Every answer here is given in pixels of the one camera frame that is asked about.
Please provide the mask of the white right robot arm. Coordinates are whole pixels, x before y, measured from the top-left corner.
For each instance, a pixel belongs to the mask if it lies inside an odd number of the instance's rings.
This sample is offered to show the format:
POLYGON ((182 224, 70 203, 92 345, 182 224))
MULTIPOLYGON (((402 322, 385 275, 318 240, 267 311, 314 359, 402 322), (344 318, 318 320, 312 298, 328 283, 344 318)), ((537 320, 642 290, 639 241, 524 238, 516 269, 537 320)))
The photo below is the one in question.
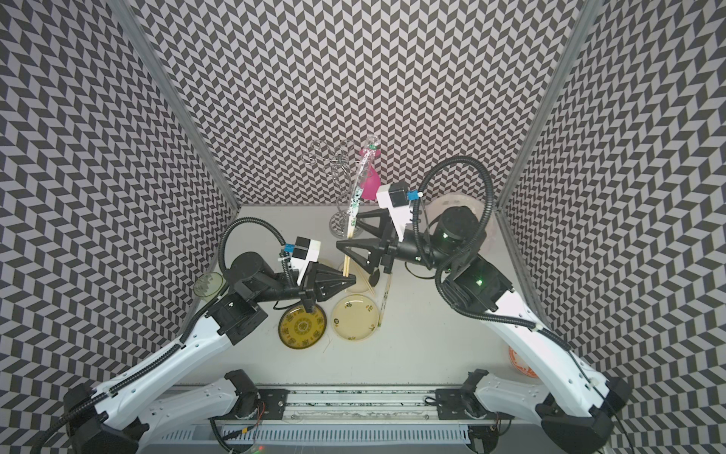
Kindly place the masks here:
POLYGON ((378 185, 376 210, 361 212, 370 174, 372 152, 364 154, 355 171, 349 202, 349 234, 355 229, 369 238, 351 236, 337 243, 347 264, 368 274, 391 274, 393 264, 422 265, 434 272, 432 281, 442 300, 457 314, 483 323, 516 351, 537 374, 538 386, 475 372, 463 385, 461 400, 470 416, 503 412, 537 424, 566 453, 601 453, 615 428, 623 426, 620 412, 633 387, 623 378, 608 378, 590 367, 573 347, 531 311, 510 279, 487 261, 480 248, 493 215, 495 190, 490 172, 470 156, 447 158, 429 170, 423 183, 411 190, 405 183, 378 185), (448 208, 431 233, 421 219, 431 181, 452 166, 470 166, 484 188, 482 213, 466 206, 448 208))

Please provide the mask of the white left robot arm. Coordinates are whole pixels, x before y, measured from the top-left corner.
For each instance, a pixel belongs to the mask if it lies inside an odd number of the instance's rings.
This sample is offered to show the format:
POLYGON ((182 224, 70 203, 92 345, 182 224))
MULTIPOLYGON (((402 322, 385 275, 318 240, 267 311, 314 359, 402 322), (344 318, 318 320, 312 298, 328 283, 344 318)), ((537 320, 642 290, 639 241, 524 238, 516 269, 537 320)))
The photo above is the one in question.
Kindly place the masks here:
POLYGON ((179 379, 253 333, 268 314, 264 302, 291 300, 313 312, 322 302, 357 280, 317 261, 321 244, 297 238, 288 244, 264 219, 242 217, 226 229, 217 266, 225 282, 220 293, 197 310, 170 344, 125 373, 91 387, 79 385, 64 397, 62 417, 42 432, 32 447, 39 453, 61 429, 77 453, 135 453, 156 439, 199 419, 227 414, 260 416, 257 387, 243 370, 234 370, 195 391, 162 397, 179 379), (265 228, 280 245, 281 272, 259 253, 226 262, 226 246, 237 227, 265 228))

